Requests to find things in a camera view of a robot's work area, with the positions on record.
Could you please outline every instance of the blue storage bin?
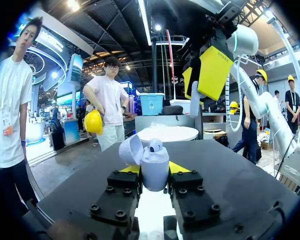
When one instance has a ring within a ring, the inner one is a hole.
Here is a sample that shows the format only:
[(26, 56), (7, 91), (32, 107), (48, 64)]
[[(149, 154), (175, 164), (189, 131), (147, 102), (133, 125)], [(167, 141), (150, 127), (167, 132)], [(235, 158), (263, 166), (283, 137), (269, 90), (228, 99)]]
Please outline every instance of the blue storage bin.
[(158, 115), (162, 113), (163, 93), (140, 93), (143, 116)]

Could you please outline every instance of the badge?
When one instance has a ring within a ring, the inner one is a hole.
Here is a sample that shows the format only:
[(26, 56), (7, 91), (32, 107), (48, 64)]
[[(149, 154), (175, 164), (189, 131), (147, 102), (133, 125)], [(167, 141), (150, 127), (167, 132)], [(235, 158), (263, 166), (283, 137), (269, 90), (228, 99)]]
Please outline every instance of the badge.
[(10, 112), (2, 114), (2, 126), (3, 126), (3, 135), (4, 136), (9, 136), (14, 133), (14, 129), (11, 124)]

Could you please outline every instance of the yellow hard hat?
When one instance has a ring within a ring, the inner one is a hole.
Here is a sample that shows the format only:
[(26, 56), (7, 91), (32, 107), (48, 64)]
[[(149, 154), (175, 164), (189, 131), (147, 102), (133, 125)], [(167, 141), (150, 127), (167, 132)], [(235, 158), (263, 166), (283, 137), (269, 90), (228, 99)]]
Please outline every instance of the yellow hard hat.
[(264, 78), (264, 80), (265, 80), (265, 83), (267, 83), (267, 82), (268, 82), (268, 76), (267, 76), (267, 74), (266, 74), (266, 71), (265, 71), (265, 70), (258, 69), (257, 71), (255, 71), (255, 73), (259, 73), (259, 74), (261, 74), (261, 75), (262, 75), (262, 77), (263, 77), (263, 78)]
[(291, 74), (288, 76), (288, 81), (290, 80), (295, 81), (294, 77)]
[(85, 116), (84, 127), (89, 133), (103, 134), (102, 118), (98, 110), (93, 110)]
[(238, 105), (238, 103), (236, 101), (232, 101), (230, 103), (230, 113), (231, 114), (236, 113), (236, 111), (238, 110), (238, 108), (239, 108), (239, 105)]

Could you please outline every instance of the glasses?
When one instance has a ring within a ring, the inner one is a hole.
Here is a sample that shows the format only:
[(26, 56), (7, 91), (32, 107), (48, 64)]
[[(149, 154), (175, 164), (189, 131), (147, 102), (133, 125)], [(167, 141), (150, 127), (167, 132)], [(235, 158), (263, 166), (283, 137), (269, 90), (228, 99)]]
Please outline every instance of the glasses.
[(118, 70), (119, 69), (119, 66), (107, 66), (108, 68), (110, 69), (113, 69), (113, 70)]

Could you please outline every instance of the white t-shirt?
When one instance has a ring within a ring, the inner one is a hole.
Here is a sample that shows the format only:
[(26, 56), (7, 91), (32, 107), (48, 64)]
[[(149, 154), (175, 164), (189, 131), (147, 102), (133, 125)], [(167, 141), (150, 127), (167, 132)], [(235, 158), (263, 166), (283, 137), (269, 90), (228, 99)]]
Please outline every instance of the white t-shirt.
[(86, 85), (93, 89), (94, 94), (104, 108), (104, 124), (106, 126), (122, 125), (124, 121), (120, 100), (125, 100), (129, 96), (120, 83), (104, 75), (95, 76)]
[(88, 113), (92, 112), (93, 109), (94, 109), (94, 107), (91, 106), (90, 104), (85, 107), (85, 111)]
[(279, 109), (279, 111), (280, 111), (280, 113), (281, 113), (281, 107), (280, 107), (279, 99), (278, 99), (276, 96), (274, 96), (273, 99), (274, 99), (275, 103), (277, 104), (278, 109)]
[[(3, 105), (9, 109), (13, 133), (4, 136)], [(32, 100), (32, 70), (24, 61), (12, 57), (0, 63), (0, 168), (9, 168), (25, 159), (20, 139), (20, 105)]]

